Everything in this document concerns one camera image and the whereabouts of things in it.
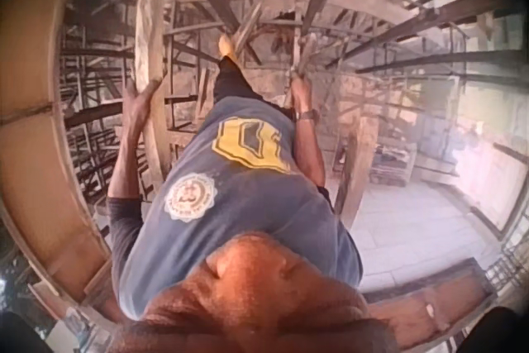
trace tiled floor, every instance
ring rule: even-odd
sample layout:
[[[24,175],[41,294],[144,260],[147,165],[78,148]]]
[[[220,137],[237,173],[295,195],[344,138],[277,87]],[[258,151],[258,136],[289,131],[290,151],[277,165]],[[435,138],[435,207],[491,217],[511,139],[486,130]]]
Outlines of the tiled floor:
[[[364,262],[362,291],[404,284],[474,257],[482,267],[498,241],[472,214],[424,183],[371,184],[351,234]]]

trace man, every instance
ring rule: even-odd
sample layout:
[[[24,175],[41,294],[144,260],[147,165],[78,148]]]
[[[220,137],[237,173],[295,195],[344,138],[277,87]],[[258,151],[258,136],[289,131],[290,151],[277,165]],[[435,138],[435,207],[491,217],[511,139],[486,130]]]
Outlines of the man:
[[[215,106],[141,221],[136,146],[151,82],[124,96],[108,190],[112,277],[140,320],[113,351],[395,351],[355,290],[358,251],[324,188],[311,88],[296,121],[254,93],[221,38]]]

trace printed emblem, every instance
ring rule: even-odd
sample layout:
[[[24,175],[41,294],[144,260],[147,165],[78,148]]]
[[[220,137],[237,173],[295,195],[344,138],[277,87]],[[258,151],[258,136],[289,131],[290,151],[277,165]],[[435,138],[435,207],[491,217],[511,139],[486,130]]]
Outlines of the printed emblem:
[[[205,174],[188,174],[171,187],[165,197],[165,211],[171,219],[191,222],[203,217],[215,203],[215,181]]]

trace blue t-shirt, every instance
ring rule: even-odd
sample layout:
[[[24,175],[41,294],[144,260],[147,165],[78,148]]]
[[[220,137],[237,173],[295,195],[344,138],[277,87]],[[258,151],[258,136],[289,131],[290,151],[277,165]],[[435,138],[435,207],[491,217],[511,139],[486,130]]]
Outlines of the blue t-shirt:
[[[324,275],[358,286],[355,243],[293,158],[294,125],[261,101],[228,97],[210,111],[152,203],[117,281],[138,319],[234,236],[262,231]]]

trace wooden post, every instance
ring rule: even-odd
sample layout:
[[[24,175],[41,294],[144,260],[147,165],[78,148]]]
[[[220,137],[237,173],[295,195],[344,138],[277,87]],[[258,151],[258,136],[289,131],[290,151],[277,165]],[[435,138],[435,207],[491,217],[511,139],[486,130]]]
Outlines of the wooden post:
[[[138,0],[136,11],[136,87],[142,92],[152,79],[163,77],[164,0]],[[145,155],[157,192],[171,167],[167,140],[164,91],[168,79],[152,98],[150,117],[143,131]]]
[[[379,119],[373,117],[356,119],[350,129],[346,164],[334,208],[347,229],[353,225],[369,182],[369,169],[373,163],[378,134]]]

